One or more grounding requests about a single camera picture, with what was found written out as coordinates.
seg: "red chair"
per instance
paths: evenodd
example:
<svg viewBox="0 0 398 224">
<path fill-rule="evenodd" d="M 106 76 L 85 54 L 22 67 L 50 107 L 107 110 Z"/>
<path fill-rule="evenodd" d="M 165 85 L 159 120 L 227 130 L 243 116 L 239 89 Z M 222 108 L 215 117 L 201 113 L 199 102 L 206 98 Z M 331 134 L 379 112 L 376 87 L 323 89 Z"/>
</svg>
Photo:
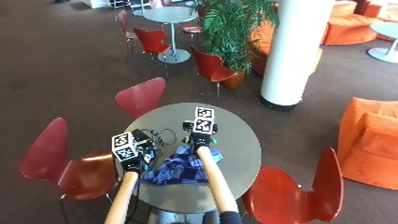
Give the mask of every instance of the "red chair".
<svg viewBox="0 0 398 224">
<path fill-rule="evenodd" d="M 130 4 L 129 0 L 113 0 L 111 2 L 109 0 L 107 4 L 110 5 L 110 7 L 113 7 L 114 21 L 117 21 L 118 17 L 117 17 L 115 9 L 119 7 L 122 7 L 122 8 L 131 7 L 131 4 Z"/>
<path fill-rule="evenodd" d="M 37 137 L 20 164 L 21 174 L 30 179 L 46 179 L 63 195 L 59 203 L 66 223 L 62 199 L 94 199 L 117 186 L 117 173 L 111 151 L 99 149 L 71 161 L 66 152 L 66 121 L 54 119 Z"/>
<path fill-rule="evenodd" d="M 262 223 L 330 222 L 336 217 L 343 198 L 343 181 L 335 153 L 324 148 L 308 191 L 274 167 L 259 170 L 254 184 L 242 196 L 249 214 Z"/>
<path fill-rule="evenodd" d="M 171 5 L 171 0 L 149 0 L 150 8 L 169 7 Z"/>
<path fill-rule="evenodd" d="M 133 31 L 139 39 L 139 42 L 142 44 L 143 52 L 142 53 L 150 53 L 151 56 L 151 62 L 153 61 L 153 54 L 162 55 L 162 62 L 165 67 L 165 79 L 169 78 L 169 74 L 166 71 L 166 62 L 165 62 L 165 55 L 163 53 L 171 49 L 171 45 L 163 44 L 163 31 L 146 31 L 143 29 L 133 28 Z"/>
<path fill-rule="evenodd" d="M 130 40 L 134 40 L 137 39 L 137 35 L 134 32 L 130 32 L 126 30 L 126 11 L 125 9 L 119 12 L 119 14 L 117 14 L 117 19 L 121 23 L 121 26 L 122 26 L 122 31 L 123 31 L 123 36 L 126 38 L 126 42 L 125 42 L 125 58 L 126 58 L 126 61 L 127 61 L 127 42 Z M 131 42 L 131 52 L 134 51 L 134 42 Z"/>
<path fill-rule="evenodd" d="M 198 1 L 194 1 L 191 3 L 186 2 L 185 5 L 194 5 L 197 4 Z M 203 16 L 203 9 L 198 10 L 198 16 L 202 17 Z M 198 42 L 198 34 L 202 33 L 201 27 L 197 26 L 195 24 L 183 24 L 182 25 L 182 29 L 181 29 L 181 33 L 190 35 L 190 45 L 193 45 L 194 43 L 194 35 L 197 35 L 197 42 Z"/>
<path fill-rule="evenodd" d="M 190 46 L 191 54 L 194 56 L 198 68 L 198 75 L 217 83 L 217 104 L 219 98 L 219 82 L 233 77 L 235 72 L 222 66 L 222 59 L 217 55 L 201 53 L 194 46 Z M 193 83 L 191 96 L 194 95 L 195 83 Z"/>
<path fill-rule="evenodd" d="M 163 87 L 163 78 L 155 77 L 119 91 L 115 95 L 115 103 L 137 119 L 158 107 Z"/>
</svg>

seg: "gray table top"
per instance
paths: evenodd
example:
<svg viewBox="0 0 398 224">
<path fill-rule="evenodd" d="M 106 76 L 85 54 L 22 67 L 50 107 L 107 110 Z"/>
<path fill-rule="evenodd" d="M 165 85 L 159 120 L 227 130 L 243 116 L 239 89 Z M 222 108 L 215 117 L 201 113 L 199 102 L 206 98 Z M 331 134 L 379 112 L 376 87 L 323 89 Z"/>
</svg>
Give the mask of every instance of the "gray table top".
<svg viewBox="0 0 398 224">
<path fill-rule="evenodd" d="M 147 9 L 142 15 L 149 21 L 178 23 L 191 21 L 198 13 L 190 7 L 157 7 Z"/>
<path fill-rule="evenodd" d="M 398 39 L 398 22 L 376 22 L 370 25 L 370 29 L 386 37 Z"/>
<path fill-rule="evenodd" d="M 237 199 L 251 186 L 260 165 L 260 147 L 255 133 L 237 115 L 211 105 L 197 103 L 166 105 L 135 119 L 125 131 L 131 132 L 137 128 L 157 132 L 162 129 L 173 130 L 177 141 L 174 145 L 167 146 L 158 158 L 157 166 L 159 166 L 163 159 L 182 145 L 182 137 L 189 135 L 182 130 L 181 125 L 185 120 L 194 119 L 197 106 L 214 109 L 218 132 L 213 137 L 218 143 L 211 144 L 210 147 L 221 151 L 223 159 L 218 162 L 218 167 Z M 169 137 L 162 136 L 163 142 L 167 142 L 173 138 L 171 136 L 170 133 Z M 177 213 L 198 213 L 217 208 L 211 191 L 205 184 L 178 184 L 158 187 L 142 183 L 139 199 L 161 210 Z"/>
</svg>

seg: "white round table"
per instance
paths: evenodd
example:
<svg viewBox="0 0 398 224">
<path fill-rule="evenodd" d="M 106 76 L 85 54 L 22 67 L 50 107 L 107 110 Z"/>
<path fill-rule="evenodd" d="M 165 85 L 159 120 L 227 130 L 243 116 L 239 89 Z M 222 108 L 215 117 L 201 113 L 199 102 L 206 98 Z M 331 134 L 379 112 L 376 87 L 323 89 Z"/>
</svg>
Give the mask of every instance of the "white round table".
<svg viewBox="0 0 398 224">
<path fill-rule="evenodd" d="M 138 117 L 125 131 L 131 132 L 134 129 L 157 132 L 162 129 L 173 130 L 177 141 L 167 146 L 166 152 L 158 157 L 158 166 L 182 145 L 182 137 L 189 135 L 181 125 L 185 120 L 194 119 L 197 106 L 214 109 L 218 132 L 213 137 L 218 143 L 211 144 L 210 147 L 219 150 L 222 154 L 218 167 L 237 199 L 251 186 L 260 166 L 260 147 L 255 133 L 237 115 L 213 105 L 197 103 L 166 105 Z M 211 190 L 205 184 L 154 186 L 141 183 L 139 199 L 159 210 L 175 213 L 202 213 L 217 208 Z"/>
<path fill-rule="evenodd" d="M 170 23 L 171 49 L 165 52 L 165 59 L 161 55 L 158 56 L 159 61 L 165 63 L 185 62 L 190 57 L 190 53 L 185 49 L 175 49 L 174 24 L 195 19 L 198 16 L 197 11 L 189 7 L 158 7 L 146 10 L 142 15 L 149 21 Z"/>
<path fill-rule="evenodd" d="M 398 63 L 398 51 L 395 50 L 398 42 L 398 23 L 396 22 L 376 22 L 370 25 L 370 29 L 379 35 L 392 38 L 394 41 L 388 49 L 374 48 L 368 49 L 368 55 L 384 62 Z"/>
</svg>

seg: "orange sofa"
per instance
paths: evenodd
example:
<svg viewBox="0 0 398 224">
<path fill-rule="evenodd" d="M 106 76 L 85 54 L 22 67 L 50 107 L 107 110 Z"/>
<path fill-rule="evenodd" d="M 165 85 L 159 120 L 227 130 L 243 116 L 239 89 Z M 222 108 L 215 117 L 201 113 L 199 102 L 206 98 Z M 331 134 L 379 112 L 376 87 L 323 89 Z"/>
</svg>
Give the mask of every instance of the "orange sofa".
<svg viewBox="0 0 398 224">
<path fill-rule="evenodd" d="M 274 27 L 271 24 L 264 21 L 258 29 L 251 33 L 251 39 L 258 41 L 251 45 L 250 52 L 254 54 L 251 59 L 251 67 L 252 70 L 263 76 L 266 60 L 270 54 L 270 48 L 272 43 L 272 36 L 274 36 Z M 312 70 L 308 75 L 314 72 L 315 67 L 318 66 L 318 62 L 322 55 L 322 49 L 318 49 L 314 63 L 312 63 Z"/>
<path fill-rule="evenodd" d="M 359 44 L 375 39 L 370 25 L 380 20 L 354 14 L 356 3 L 336 1 L 323 34 L 322 45 Z"/>
<path fill-rule="evenodd" d="M 363 15 L 382 21 L 398 22 L 398 0 L 368 2 L 363 10 Z M 376 38 L 392 41 L 391 38 L 383 35 L 376 35 Z"/>
<path fill-rule="evenodd" d="M 343 177 L 398 189 L 398 101 L 350 100 L 339 122 L 336 159 Z"/>
</svg>

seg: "blue patterned fabric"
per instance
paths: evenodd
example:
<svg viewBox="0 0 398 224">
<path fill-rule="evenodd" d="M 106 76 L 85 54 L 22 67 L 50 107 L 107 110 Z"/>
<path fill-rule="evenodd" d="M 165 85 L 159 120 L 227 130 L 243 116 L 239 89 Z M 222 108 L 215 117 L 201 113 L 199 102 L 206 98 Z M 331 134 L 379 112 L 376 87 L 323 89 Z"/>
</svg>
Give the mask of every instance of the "blue patterned fabric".
<svg viewBox="0 0 398 224">
<path fill-rule="evenodd" d="M 219 162 L 222 160 L 219 151 L 210 148 L 210 152 L 214 161 Z M 191 153 L 190 147 L 179 146 L 161 167 L 145 174 L 142 182 L 153 185 L 207 183 L 201 160 Z"/>
</svg>

